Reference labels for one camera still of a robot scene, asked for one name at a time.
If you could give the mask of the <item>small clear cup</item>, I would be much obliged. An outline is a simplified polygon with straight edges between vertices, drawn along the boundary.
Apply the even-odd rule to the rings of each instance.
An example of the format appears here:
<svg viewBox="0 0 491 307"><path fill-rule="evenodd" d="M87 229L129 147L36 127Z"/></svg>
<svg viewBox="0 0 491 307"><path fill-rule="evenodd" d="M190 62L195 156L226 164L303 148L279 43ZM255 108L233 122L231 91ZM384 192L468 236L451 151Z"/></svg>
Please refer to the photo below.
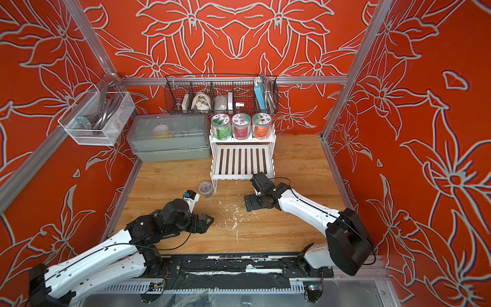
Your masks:
<svg viewBox="0 0 491 307"><path fill-rule="evenodd" d="M211 198L214 194L214 187L211 182L202 182L198 187L199 194L204 198Z"/></svg>

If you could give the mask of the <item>white slatted two-tier shelf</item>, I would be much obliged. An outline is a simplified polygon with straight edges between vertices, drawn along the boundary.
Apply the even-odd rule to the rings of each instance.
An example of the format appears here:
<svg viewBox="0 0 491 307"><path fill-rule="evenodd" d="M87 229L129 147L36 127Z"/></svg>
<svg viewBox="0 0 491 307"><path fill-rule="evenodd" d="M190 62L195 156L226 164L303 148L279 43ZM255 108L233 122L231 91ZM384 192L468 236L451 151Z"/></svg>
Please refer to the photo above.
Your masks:
<svg viewBox="0 0 491 307"><path fill-rule="evenodd" d="M274 150L276 130L272 129L265 139L219 140L209 136L212 150L211 183L217 191L220 180L250 180L253 175L263 172L268 178L276 175Z"/></svg>

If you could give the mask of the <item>seed jar radish lid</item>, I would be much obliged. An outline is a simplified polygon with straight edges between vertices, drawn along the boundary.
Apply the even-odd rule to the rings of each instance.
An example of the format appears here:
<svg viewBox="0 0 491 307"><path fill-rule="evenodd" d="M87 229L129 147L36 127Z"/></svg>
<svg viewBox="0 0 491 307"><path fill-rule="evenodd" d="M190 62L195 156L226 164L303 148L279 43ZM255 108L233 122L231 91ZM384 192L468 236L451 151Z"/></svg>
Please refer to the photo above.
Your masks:
<svg viewBox="0 0 491 307"><path fill-rule="evenodd" d="M267 139L272 125L272 117L267 113L257 113L253 116L253 137Z"/></svg>

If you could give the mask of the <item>seed jar pink flower lid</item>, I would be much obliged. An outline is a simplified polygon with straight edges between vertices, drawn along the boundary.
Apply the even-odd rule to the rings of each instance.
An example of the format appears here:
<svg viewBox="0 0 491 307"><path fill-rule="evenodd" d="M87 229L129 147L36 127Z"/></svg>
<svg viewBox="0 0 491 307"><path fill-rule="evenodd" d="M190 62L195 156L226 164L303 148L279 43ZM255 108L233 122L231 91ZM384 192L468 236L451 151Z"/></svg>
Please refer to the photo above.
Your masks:
<svg viewBox="0 0 491 307"><path fill-rule="evenodd" d="M245 113L232 116L233 136L235 139L248 139L251 134L251 117Z"/></svg>

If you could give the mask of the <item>seed jar green tree lid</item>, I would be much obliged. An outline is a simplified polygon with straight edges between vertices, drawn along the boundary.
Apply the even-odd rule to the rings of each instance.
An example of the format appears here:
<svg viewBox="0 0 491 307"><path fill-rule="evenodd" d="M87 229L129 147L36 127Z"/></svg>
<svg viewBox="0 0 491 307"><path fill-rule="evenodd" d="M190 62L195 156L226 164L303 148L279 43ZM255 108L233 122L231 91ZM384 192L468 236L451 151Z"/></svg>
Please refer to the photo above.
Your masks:
<svg viewBox="0 0 491 307"><path fill-rule="evenodd" d="M227 114L217 114L211 118L213 136L224 141L231 138L231 120Z"/></svg>

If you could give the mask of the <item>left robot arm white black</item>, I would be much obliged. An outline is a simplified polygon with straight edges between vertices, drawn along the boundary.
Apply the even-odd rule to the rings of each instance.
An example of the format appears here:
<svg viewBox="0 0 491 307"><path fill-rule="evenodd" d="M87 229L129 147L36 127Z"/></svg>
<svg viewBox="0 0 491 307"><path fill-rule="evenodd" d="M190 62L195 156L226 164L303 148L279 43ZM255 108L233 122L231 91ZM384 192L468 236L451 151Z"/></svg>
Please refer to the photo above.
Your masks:
<svg viewBox="0 0 491 307"><path fill-rule="evenodd" d="M189 197L175 199L72 259L34 266L29 270L25 305L71 306L121 281L161 275L166 265L156 244L183 232L204 234L214 222L207 214L193 213L196 202Z"/></svg>

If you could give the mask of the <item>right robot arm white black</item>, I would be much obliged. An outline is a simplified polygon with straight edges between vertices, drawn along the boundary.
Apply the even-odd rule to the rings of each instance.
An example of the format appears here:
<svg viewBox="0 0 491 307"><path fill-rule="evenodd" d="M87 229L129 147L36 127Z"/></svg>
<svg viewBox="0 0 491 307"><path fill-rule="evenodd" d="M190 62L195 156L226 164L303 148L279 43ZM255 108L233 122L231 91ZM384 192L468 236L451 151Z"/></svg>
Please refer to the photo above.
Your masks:
<svg viewBox="0 0 491 307"><path fill-rule="evenodd" d="M358 214L346 208L337 211L304 197L290 185L275 184L263 172L250 180L254 193L244 197L248 212L278 209L292 214L317 229L326 238L322 244L310 244L298 255L305 275L325 267L336 267L354 276L374 256L374 243Z"/></svg>

